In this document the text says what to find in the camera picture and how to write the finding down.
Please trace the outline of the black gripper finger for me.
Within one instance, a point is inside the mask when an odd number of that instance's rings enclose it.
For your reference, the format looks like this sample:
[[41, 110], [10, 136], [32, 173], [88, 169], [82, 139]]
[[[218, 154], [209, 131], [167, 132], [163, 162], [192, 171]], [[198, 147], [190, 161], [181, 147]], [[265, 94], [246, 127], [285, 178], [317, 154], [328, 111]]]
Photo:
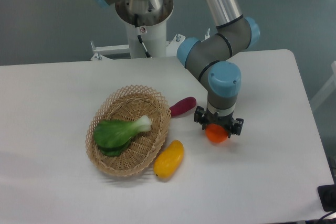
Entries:
[[203, 107], [197, 106], [194, 112], [194, 122], [200, 124], [202, 126], [202, 130], [205, 130], [208, 124], [208, 118], [206, 110]]
[[228, 138], [232, 135], [240, 135], [244, 125], [244, 119], [241, 118], [231, 118], [229, 124], [227, 125]]

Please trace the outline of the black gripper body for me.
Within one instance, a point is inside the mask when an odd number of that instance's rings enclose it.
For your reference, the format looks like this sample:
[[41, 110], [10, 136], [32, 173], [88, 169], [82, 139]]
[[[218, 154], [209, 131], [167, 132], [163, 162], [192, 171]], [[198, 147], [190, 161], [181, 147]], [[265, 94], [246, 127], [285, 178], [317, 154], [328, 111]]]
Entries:
[[226, 116], [219, 116], [212, 114], [209, 110], [206, 110], [206, 123], [205, 125], [208, 126], [210, 124], [216, 124], [221, 127], [223, 127], [226, 130], [229, 130], [232, 126], [232, 118], [233, 118], [233, 112]]

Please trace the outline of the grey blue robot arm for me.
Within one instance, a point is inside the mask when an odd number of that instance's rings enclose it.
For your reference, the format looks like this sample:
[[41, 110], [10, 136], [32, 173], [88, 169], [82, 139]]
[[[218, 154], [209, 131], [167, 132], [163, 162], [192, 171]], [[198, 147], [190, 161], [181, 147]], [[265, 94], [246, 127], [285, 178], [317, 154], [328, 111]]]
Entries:
[[[124, 22], [131, 58], [167, 56], [166, 22], [173, 0], [96, 0], [101, 7], [115, 6]], [[222, 127], [228, 135], [240, 135], [244, 121], [233, 117], [241, 87], [240, 69], [229, 62], [253, 45], [260, 36], [256, 22], [244, 17], [236, 0], [206, 0], [216, 34], [204, 40], [183, 39], [176, 55], [180, 63], [207, 90], [207, 106], [198, 107], [194, 120], [203, 128]]]

